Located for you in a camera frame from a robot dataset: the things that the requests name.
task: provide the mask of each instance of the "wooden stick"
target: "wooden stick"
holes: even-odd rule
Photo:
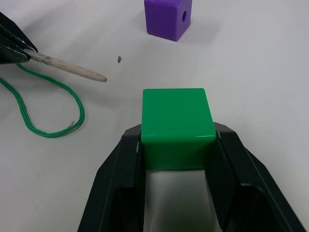
[[[55,59],[52,57],[48,57],[45,55],[42,55],[40,53],[37,53],[35,51],[31,51],[28,49],[24,50],[33,60],[38,61],[40,63],[44,63],[47,64],[49,66],[53,66],[55,68],[67,71],[69,73],[73,73],[91,80],[95,80],[95,81],[102,81],[102,82],[106,82],[107,78],[105,76],[102,76],[94,71],[79,67],[77,65],[74,64],[70,64],[67,62],[64,62],[62,60],[59,59]]]

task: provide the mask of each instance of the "green string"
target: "green string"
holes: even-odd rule
[[[61,137],[61,136],[64,136],[66,134],[69,134],[69,133],[73,132],[74,130],[78,129],[83,124],[84,119],[85,119],[85,109],[84,109],[83,103],[79,99],[77,94],[70,87],[68,87],[67,85],[65,85],[65,84],[63,84],[63,83],[61,83],[59,81],[54,80],[53,78],[51,78],[49,76],[45,76],[43,74],[31,71],[31,70],[25,68],[24,66],[22,66],[19,63],[16,64],[16,65],[20,69],[24,70],[25,72],[28,72],[28,73],[30,73],[30,74],[32,74],[34,76],[42,78],[42,79],[44,79],[46,81],[49,81],[49,82],[55,84],[56,86],[59,86],[59,87],[65,89],[67,92],[69,92],[70,95],[72,95],[74,97],[74,99],[76,100],[76,102],[78,104],[78,107],[79,107],[79,119],[78,119],[78,121],[75,124],[69,126],[68,128],[66,128],[66,129],[64,129],[62,131],[53,132],[53,133],[44,132],[42,130],[37,129],[32,124],[32,122],[30,120],[30,117],[28,115],[27,108],[26,108],[26,105],[24,103],[24,100],[22,99],[20,94],[17,92],[17,90],[13,86],[11,86],[7,81],[5,81],[4,79],[0,78],[0,83],[3,84],[15,96],[15,98],[17,100],[17,103],[18,103],[18,106],[19,106],[19,109],[20,109],[20,113],[21,113],[21,115],[22,115],[22,117],[23,117],[23,119],[25,121],[26,126],[28,127],[28,129],[30,131],[32,131],[33,133],[35,133],[37,135],[40,135],[42,137],[57,138],[57,137]]]

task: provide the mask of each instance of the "white surface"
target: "white surface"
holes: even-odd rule
[[[97,169],[140,123],[142,90],[155,87],[205,88],[213,120],[234,129],[266,165],[309,230],[308,1],[195,0],[177,43],[146,33],[142,0],[11,0],[0,8],[43,54],[109,79],[27,64],[84,103],[84,125],[57,139],[28,131],[0,86],[0,231],[77,231]],[[0,73],[39,128],[56,131],[78,119],[65,91],[14,65]]]

